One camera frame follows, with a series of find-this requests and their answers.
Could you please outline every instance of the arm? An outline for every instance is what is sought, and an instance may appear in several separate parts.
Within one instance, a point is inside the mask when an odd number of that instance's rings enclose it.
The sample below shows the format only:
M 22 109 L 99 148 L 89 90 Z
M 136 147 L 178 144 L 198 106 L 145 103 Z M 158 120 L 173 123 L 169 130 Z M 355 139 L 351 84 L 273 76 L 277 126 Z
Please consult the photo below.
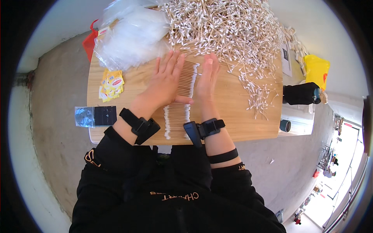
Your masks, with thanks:
M 218 71 L 219 61 L 216 56 L 213 53 L 205 55 L 203 73 L 197 84 L 202 122 L 212 118 L 221 119 L 213 99 Z M 205 148 L 207 156 L 224 153 L 237 155 L 232 160 L 211 164 L 213 176 L 211 192 L 253 209 L 275 223 L 283 232 L 286 232 L 283 225 L 278 222 L 275 214 L 264 206 L 263 198 L 252 186 L 251 173 L 246 170 L 245 165 L 241 162 L 227 130 L 221 128 L 220 133 L 206 137 Z
M 212 118 L 221 119 L 214 102 L 214 89 L 219 72 L 219 61 L 215 54 L 205 55 L 203 64 L 203 73 L 197 84 L 197 98 L 201 106 L 201 122 Z M 221 128 L 220 133 L 205 138 L 205 148 L 207 156 L 214 156 L 230 152 L 236 147 L 231 140 L 226 128 Z M 232 160 L 211 164 L 211 168 L 228 167 L 239 164 L 240 157 Z
M 176 94 L 184 55 L 170 51 L 161 62 L 157 58 L 149 87 L 131 103 L 129 110 L 138 118 L 149 119 L 161 106 L 171 102 L 192 104 L 192 99 Z M 137 136 L 119 117 L 105 136 L 85 156 L 86 166 L 77 188 L 70 232 L 81 232 L 89 224 L 123 202 L 122 185 L 134 173 L 134 143 Z

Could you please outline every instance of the yellow plastic bag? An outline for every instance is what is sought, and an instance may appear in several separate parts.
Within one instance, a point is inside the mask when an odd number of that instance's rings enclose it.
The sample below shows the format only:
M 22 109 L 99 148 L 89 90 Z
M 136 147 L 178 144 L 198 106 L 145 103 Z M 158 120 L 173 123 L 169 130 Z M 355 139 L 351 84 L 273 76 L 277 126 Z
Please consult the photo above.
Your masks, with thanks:
M 325 91 L 330 62 L 315 55 L 305 56 L 304 62 L 307 70 L 305 82 L 314 82 L 322 91 Z

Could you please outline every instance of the gray floor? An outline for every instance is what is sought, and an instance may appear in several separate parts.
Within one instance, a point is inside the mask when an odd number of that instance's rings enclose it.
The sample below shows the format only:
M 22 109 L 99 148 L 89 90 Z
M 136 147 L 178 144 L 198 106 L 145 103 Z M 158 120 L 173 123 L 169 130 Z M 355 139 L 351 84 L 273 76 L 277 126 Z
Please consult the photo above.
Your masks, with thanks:
M 90 64 L 81 43 L 88 34 L 71 38 L 40 58 L 31 96 L 36 152 L 47 182 L 70 216 L 83 156 L 95 147 L 88 129 L 76 127 L 73 116 L 75 106 L 87 103 Z M 236 143 L 266 206 L 273 212 L 284 208 L 285 219 L 315 185 L 312 174 L 322 141 L 331 140 L 332 115 L 328 105 L 319 104 L 312 135 Z

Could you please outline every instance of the wrist-mounted device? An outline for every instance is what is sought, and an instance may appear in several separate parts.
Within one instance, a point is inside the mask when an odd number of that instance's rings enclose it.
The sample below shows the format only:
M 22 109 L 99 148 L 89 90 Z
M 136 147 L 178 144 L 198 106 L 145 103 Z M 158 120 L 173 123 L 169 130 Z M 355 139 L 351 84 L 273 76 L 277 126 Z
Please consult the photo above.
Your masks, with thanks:
M 217 120 L 216 118 L 207 120 L 201 124 L 195 123 L 194 121 L 184 124 L 186 133 L 193 142 L 193 145 L 197 148 L 202 147 L 201 140 L 204 140 L 207 136 L 220 133 L 220 129 L 224 127 L 224 121 Z
M 161 128 L 153 118 L 150 118 L 148 121 L 143 117 L 137 118 L 137 116 L 126 108 L 122 109 L 119 116 L 132 127 L 132 133 L 137 135 L 135 142 L 137 145 L 143 144 Z

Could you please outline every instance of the black sleeve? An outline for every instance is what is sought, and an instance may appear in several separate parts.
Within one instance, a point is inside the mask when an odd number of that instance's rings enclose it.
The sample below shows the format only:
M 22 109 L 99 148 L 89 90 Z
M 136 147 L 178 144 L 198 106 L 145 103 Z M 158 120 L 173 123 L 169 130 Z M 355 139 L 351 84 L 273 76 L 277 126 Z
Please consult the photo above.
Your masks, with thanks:
M 231 153 L 237 153 L 237 150 L 234 149 Z M 211 183 L 212 193 L 251 208 L 274 222 L 283 232 L 286 232 L 284 226 L 278 222 L 275 214 L 264 206 L 263 198 L 252 186 L 251 173 L 246 170 L 243 163 L 212 169 L 211 173 L 213 176 Z
M 72 214 L 69 232 L 81 232 L 97 217 L 119 205 L 123 200 L 122 185 L 130 176 L 134 159 L 133 146 L 112 127 L 96 149 L 87 152 L 77 188 L 78 200 Z

